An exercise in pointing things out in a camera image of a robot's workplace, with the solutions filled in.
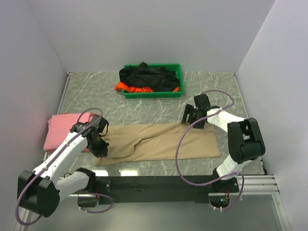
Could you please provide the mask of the beige t shirt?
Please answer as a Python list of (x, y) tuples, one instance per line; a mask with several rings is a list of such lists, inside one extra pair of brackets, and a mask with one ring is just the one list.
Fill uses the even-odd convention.
[(94, 160), (95, 166), (122, 162), (219, 157), (214, 127), (188, 128), (180, 122), (111, 126), (105, 140), (107, 157)]

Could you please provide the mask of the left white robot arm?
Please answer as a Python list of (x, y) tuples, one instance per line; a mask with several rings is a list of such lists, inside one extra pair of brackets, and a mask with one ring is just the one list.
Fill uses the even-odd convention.
[(47, 218), (71, 194), (95, 193), (98, 186), (93, 171), (79, 168), (64, 179), (62, 174), (84, 149), (95, 157), (107, 156), (109, 144), (101, 133), (108, 126), (101, 115), (94, 115), (89, 122), (76, 122), (49, 158), (32, 171), (23, 171), (18, 177), (15, 215), (19, 216), (22, 207)]

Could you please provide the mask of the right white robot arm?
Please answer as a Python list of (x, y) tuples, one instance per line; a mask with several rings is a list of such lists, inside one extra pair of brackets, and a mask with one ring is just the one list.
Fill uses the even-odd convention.
[(232, 115), (224, 108), (212, 106), (208, 96), (194, 97), (195, 105), (185, 105), (181, 124), (189, 123), (188, 128), (204, 128), (205, 123), (214, 125), (227, 133), (229, 154), (223, 163), (215, 168), (209, 183), (190, 183), (193, 186), (211, 186), (222, 192), (232, 186), (235, 177), (244, 166), (265, 154), (266, 148), (258, 122), (254, 118)]

